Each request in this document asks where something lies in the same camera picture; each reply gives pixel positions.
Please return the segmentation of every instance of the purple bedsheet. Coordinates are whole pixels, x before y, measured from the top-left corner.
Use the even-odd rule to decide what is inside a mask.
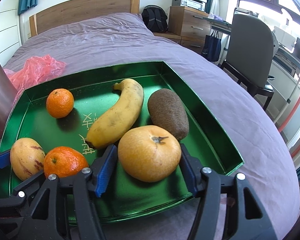
[[[50,54],[67,63],[64,74],[140,61],[164,60],[205,102],[228,133],[245,164],[239,169],[264,204],[279,239],[295,223],[299,186],[288,149],[261,106],[225,72],[200,55],[155,37],[139,16],[119,13],[63,25],[30,38],[5,65],[17,71],[31,56]],[[185,240],[198,201],[160,214],[106,225],[108,240]],[[221,204],[215,239],[221,239]]]

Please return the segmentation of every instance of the persimmon stem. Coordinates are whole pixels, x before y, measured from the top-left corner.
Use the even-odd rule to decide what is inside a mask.
[[[168,138],[169,136],[166,137],[157,137],[157,136],[152,136],[151,139],[155,142],[155,143],[159,143],[159,144],[163,144],[165,142],[162,142],[162,140]]]

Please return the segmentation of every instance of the banana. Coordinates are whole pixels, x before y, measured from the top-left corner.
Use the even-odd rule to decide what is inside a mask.
[[[113,85],[121,90],[119,100],[103,113],[90,127],[86,144],[93,149],[102,149],[119,140],[140,115],[144,93],[142,86],[133,79],[124,79]]]

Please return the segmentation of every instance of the wooden headboard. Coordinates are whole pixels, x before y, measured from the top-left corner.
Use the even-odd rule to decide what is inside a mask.
[[[69,0],[30,16],[31,36],[60,25],[118,12],[139,13],[140,0]]]

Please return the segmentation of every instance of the orange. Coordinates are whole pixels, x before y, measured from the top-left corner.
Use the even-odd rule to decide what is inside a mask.
[[[167,130],[146,125],[129,130],[118,145],[118,159],[132,177],[156,182],[169,176],[178,166],[181,147]]]
[[[66,146],[59,146],[49,151],[43,162],[46,178],[50,174],[56,174],[59,178],[75,175],[85,167],[89,167],[86,158]]]
[[[54,118],[66,117],[72,111],[73,106],[73,95],[64,88],[53,90],[46,101],[47,111]]]

